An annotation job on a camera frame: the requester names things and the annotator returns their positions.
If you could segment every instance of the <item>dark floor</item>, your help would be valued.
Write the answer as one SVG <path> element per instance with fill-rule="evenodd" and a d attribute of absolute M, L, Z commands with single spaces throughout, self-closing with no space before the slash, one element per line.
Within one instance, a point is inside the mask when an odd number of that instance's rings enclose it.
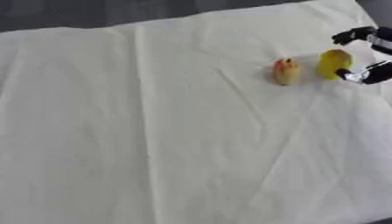
<path fill-rule="evenodd" d="M 302 0 L 0 0 L 0 32 L 44 27 L 102 27 L 204 11 Z M 391 0 L 358 0 L 379 25 L 392 26 Z"/>

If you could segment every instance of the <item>wrinkled fabric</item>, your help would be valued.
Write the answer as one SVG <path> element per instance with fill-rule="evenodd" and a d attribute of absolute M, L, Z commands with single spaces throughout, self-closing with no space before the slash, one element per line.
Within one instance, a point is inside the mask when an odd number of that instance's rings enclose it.
<path fill-rule="evenodd" d="M 392 90 L 316 75 L 354 0 L 0 36 L 3 224 L 349 224 L 392 216 Z M 366 43 L 345 50 L 357 69 Z M 303 64 L 281 87 L 270 66 Z"/>

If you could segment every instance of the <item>gray background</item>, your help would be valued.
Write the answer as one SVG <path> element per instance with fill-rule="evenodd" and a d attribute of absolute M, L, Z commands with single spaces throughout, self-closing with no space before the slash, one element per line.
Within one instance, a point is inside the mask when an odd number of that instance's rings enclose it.
<path fill-rule="evenodd" d="M 103 27 L 205 11 L 301 0 L 0 0 L 0 32 L 45 27 Z M 392 26 L 392 0 L 358 0 L 379 25 Z"/>

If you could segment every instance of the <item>robotic arm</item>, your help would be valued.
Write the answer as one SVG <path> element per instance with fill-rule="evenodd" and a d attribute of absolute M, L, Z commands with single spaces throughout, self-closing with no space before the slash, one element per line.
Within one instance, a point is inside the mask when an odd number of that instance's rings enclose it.
<path fill-rule="evenodd" d="M 372 26 L 355 28 L 339 33 L 332 39 L 334 44 L 342 46 L 348 45 L 356 39 L 365 40 L 372 43 L 372 48 L 375 51 L 392 55 L 392 29 L 387 27 L 379 29 Z M 392 61 L 387 60 L 368 66 L 361 73 L 339 69 L 336 74 L 345 81 L 371 85 L 392 79 Z"/>

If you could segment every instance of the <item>white tablecloth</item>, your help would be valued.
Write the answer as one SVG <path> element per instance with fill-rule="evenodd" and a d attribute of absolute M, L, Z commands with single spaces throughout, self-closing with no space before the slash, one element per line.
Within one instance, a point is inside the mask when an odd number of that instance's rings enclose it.
<path fill-rule="evenodd" d="M 317 78 L 354 0 L 0 36 L 0 223 L 392 216 L 392 84 Z M 363 43 L 356 66 L 375 61 Z M 304 64 L 280 87 L 270 66 Z"/>

